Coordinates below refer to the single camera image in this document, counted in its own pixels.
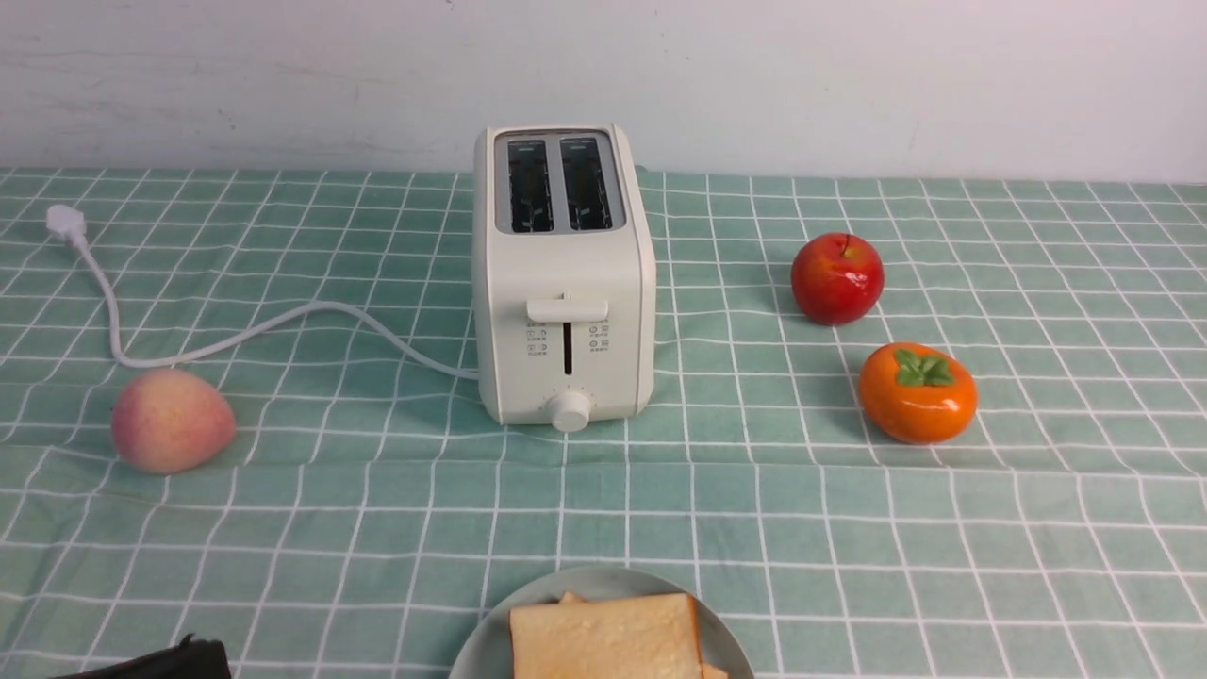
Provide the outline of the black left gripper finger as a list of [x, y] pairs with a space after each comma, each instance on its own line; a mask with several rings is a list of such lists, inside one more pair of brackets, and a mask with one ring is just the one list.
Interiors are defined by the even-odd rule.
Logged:
[[60, 678], [231, 679], [233, 674], [222, 640], [183, 636], [174, 646], [159, 652], [142, 654], [117, 665]]

